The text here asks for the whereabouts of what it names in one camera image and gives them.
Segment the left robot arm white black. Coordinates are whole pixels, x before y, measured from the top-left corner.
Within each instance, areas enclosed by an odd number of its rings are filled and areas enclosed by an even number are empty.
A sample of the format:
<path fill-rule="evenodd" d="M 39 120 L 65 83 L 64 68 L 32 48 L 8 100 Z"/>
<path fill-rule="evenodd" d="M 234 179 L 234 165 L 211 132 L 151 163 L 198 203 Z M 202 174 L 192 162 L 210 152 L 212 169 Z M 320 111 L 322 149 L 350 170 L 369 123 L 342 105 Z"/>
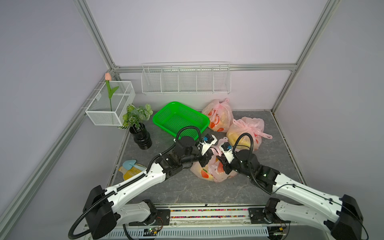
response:
<path fill-rule="evenodd" d="M 91 234 L 97 240 L 110 233 L 118 223 L 153 223 L 157 209 L 150 200 L 133 205 L 127 203 L 176 175 L 187 165 L 198 162 L 204 167 L 213 156 L 210 148 L 216 142 L 217 138 L 210 134 L 198 140 L 189 136 L 177 137 L 174 144 L 156 155 L 144 171 L 106 189 L 101 186 L 93 188 L 82 214 L 71 226 L 68 238 L 75 240 Z"/>

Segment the plain pink plastic bag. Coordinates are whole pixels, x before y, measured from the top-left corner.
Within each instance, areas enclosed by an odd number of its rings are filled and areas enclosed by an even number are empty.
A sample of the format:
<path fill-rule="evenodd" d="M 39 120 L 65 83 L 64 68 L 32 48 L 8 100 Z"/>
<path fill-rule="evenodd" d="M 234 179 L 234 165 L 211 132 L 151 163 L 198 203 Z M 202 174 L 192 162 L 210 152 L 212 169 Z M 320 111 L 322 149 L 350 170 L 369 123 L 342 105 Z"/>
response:
<path fill-rule="evenodd" d="M 212 154 L 212 156 L 204 167 L 201 167 L 200 163 L 196 162 L 193 163 L 192 167 L 190 168 L 191 172 L 194 173 L 198 178 L 220 183 L 226 179 L 233 178 L 238 174 L 236 171 L 231 171 L 229 174 L 226 174 L 224 171 L 224 166 L 219 160 L 219 157 L 224 156 L 219 146 L 212 146 L 207 151 L 207 154 Z"/>

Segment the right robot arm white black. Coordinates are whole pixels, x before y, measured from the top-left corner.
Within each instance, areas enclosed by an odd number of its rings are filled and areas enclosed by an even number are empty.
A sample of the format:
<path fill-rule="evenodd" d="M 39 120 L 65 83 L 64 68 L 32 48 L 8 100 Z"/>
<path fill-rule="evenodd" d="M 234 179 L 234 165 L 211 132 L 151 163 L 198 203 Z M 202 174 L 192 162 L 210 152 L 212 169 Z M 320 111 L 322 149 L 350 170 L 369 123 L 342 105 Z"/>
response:
<path fill-rule="evenodd" d="M 235 171 L 249 177 L 268 195 L 278 194 L 296 205 L 270 198 L 264 208 L 264 220 L 297 222 L 320 229 L 336 240 L 360 240 L 366 234 L 364 217 L 357 200 L 349 195 L 338 197 L 317 191 L 287 177 L 280 171 L 261 165 L 248 150 L 221 149 L 220 162 L 225 172 Z"/>

